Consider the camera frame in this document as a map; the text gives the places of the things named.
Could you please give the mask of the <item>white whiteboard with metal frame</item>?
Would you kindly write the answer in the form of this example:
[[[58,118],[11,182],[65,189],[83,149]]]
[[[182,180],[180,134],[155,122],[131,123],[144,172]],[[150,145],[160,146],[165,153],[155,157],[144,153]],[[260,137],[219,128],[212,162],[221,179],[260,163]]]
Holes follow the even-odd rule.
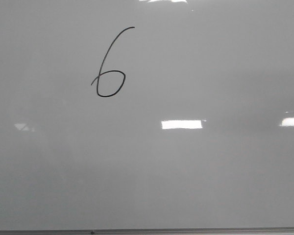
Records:
[[[0,0],[0,230],[294,227],[294,0]]]

